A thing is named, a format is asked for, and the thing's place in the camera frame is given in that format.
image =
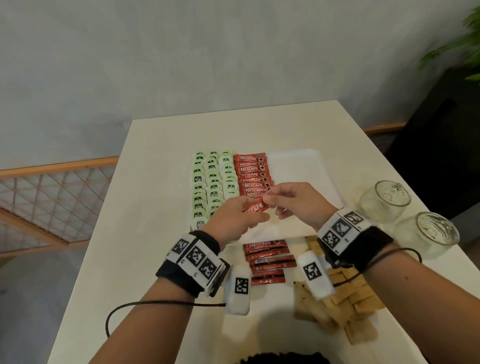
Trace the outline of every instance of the table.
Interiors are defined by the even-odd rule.
[[[350,206],[378,180],[406,186],[337,101],[134,120],[49,364],[88,362],[106,339],[109,311],[138,300],[154,282],[168,249],[187,229],[190,194],[185,191],[190,190],[192,154],[213,147],[241,153],[317,149]],[[412,196],[403,216],[426,210]],[[303,240],[288,243],[295,252]],[[240,250],[231,246],[224,256],[235,263],[241,260]],[[460,248],[426,264],[480,297],[480,272]],[[269,351],[320,351],[333,363],[425,362],[387,310],[372,320],[379,331],[376,342],[350,346],[343,333],[326,337],[315,324],[293,320],[291,285],[258,288],[246,317],[223,315],[220,308],[195,308],[177,363],[235,363]],[[115,314],[111,330],[127,312]]]

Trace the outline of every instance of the wire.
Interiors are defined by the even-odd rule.
[[[340,282],[340,283],[335,283],[333,286],[334,287],[338,287],[338,286],[341,286],[342,284],[345,284],[345,283],[349,283],[349,282],[352,282],[356,277],[358,277],[359,275],[365,273],[367,270],[369,270],[372,266],[374,266],[375,264],[377,264],[378,262],[380,262],[382,259],[385,259],[387,258],[388,256],[392,255],[392,254],[395,254],[395,253],[398,253],[398,252],[403,252],[403,251],[411,251],[411,252],[414,252],[418,259],[419,259],[419,262],[422,263],[422,258],[421,258],[421,255],[419,252],[417,252],[415,249],[412,249],[412,248],[397,248],[397,249],[394,249],[394,250],[389,250],[388,252],[385,252],[383,253],[382,255],[376,257],[375,259],[372,259],[370,261],[370,263],[366,266],[366,268],[362,271],[362,272],[358,272],[356,275],[354,275],[353,277],[350,277],[348,279],[346,279],[345,281],[343,282]]]
[[[124,303],[117,308],[113,309],[107,316],[107,320],[105,321],[105,332],[107,333],[107,338],[110,337],[110,330],[108,329],[108,323],[112,315],[120,310],[121,308],[128,307],[128,306],[137,306],[141,304],[177,304],[180,306],[197,306],[197,307],[225,307],[226,303],[195,303],[195,302],[186,302],[186,301],[175,301],[175,300],[154,300],[154,301],[137,301],[137,302],[130,302]]]

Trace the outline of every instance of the clear glass jar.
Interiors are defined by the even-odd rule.
[[[426,211],[398,222],[395,240],[404,247],[413,248],[424,258],[433,258],[460,242],[455,225],[439,214]]]
[[[394,181],[379,181],[366,190],[359,201],[364,215],[376,222],[393,222],[412,201],[408,191]]]

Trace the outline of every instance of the black planter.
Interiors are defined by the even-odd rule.
[[[447,70],[385,153],[428,209],[446,218],[480,202],[480,83],[465,80],[475,72]]]

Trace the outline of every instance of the person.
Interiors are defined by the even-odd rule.
[[[295,215],[318,231],[337,211],[309,183],[281,183],[263,196],[279,219]],[[222,251],[248,228],[269,220],[264,212],[244,213],[252,200],[227,200],[204,226]],[[386,246],[380,253],[395,249]],[[433,364],[480,363],[480,300],[405,252],[391,254],[364,277]],[[193,302],[184,289],[158,278],[142,298]],[[134,307],[106,340],[90,364],[174,363],[192,308],[148,304]]]

